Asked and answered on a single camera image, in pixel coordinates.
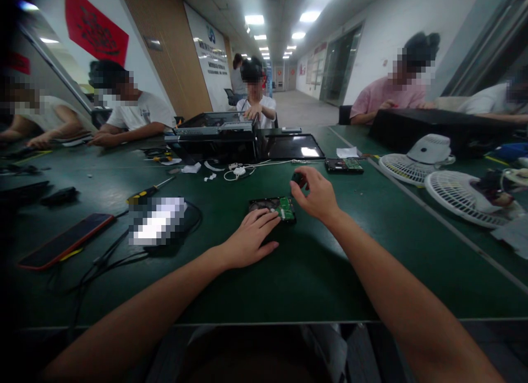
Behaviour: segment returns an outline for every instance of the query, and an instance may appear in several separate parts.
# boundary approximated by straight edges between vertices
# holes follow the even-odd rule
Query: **ceiling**
[[[374,0],[184,0],[211,25],[227,35],[233,52],[260,56],[259,47],[267,46],[274,62],[282,61],[287,46],[296,45],[291,56],[296,61],[315,44],[325,40],[355,14]],[[313,6],[326,5],[314,23],[299,23],[302,13]],[[263,25],[249,25],[244,16],[262,14]],[[292,40],[292,33],[305,31],[301,40]],[[254,35],[266,34],[266,40]]]

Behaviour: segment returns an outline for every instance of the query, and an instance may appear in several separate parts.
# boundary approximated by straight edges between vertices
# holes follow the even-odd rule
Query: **red smartphone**
[[[18,266],[30,270],[48,269],[115,219],[110,214],[92,214],[23,258]]]

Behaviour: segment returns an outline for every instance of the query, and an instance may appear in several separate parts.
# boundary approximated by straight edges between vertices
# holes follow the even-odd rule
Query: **red banner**
[[[14,70],[25,73],[26,75],[31,75],[29,58],[24,57],[22,54],[9,52],[7,65]]]
[[[128,34],[88,0],[66,0],[66,25],[71,40],[97,59],[125,66]]]

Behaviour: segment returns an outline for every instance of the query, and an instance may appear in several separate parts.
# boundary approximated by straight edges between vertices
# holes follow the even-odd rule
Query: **desk fan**
[[[528,168],[489,170],[482,178],[437,171],[425,180],[429,194],[449,211],[487,228],[498,228],[525,214],[512,193],[528,189]]]
[[[428,134],[418,140],[406,155],[390,154],[379,160],[381,170],[403,182],[421,186],[425,178],[442,165],[455,162],[449,148],[449,138]]]

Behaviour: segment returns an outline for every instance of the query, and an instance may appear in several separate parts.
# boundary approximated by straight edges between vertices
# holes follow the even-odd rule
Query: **pink shirt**
[[[425,86],[421,84],[393,85],[385,76],[375,80],[362,90],[352,106],[350,118],[352,119],[362,113],[376,111],[387,100],[393,100],[401,109],[416,108],[418,104],[425,102],[425,91]]]

